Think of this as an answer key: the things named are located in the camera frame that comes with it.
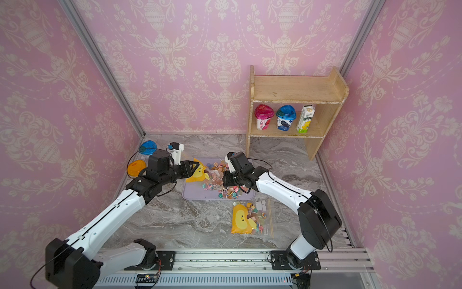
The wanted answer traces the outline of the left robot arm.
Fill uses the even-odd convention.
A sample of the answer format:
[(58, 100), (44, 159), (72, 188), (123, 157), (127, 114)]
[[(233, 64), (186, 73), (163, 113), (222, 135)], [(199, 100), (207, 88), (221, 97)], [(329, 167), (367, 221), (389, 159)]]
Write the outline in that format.
[(101, 278), (137, 266), (161, 270), (155, 245), (141, 238), (123, 248), (101, 252), (106, 241), (135, 213), (162, 194), (167, 184), (193, 176), (198, 161), (180, 159), (182, 149), (157, 150), (125, 190), (92, 221), (45, 249), (45, 278), (59, 289), (91, 289)]

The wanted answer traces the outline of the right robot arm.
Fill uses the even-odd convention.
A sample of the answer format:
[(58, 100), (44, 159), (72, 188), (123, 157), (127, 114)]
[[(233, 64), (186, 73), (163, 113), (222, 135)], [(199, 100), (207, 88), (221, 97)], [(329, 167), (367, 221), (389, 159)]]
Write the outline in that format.
[(271, 196), (297, 213), (300, 234), (286, 250), (286, 259), (301, 268), (316, 250), (332, 250), (332, 237), (342, 227), (342, 220), (326, 192), (304, 190), (275, 176), (262, 166), (254, 167), (243, 152), (226, 155), (229, 171), (224, 173), (225, 187), (245, 187)]

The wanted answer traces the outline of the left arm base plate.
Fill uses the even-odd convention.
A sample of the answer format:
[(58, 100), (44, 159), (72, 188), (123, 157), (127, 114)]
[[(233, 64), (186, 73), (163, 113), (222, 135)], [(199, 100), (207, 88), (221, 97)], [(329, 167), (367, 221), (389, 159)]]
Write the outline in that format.
[(147, 252), (142, 263), (137, 267), (140, 270), (173, 270), (175, 251), (150, 251)]

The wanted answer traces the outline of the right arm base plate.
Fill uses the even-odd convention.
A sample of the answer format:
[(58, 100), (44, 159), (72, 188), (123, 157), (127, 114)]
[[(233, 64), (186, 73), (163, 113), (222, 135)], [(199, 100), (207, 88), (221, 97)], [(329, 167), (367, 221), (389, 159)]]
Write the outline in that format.
[(299, 260), (294, 254), (283, 250), (272, 250), (267, 261), (273, 270), (320, 270), (320, 259), (318, 253), (312, 252), (305, 259)]

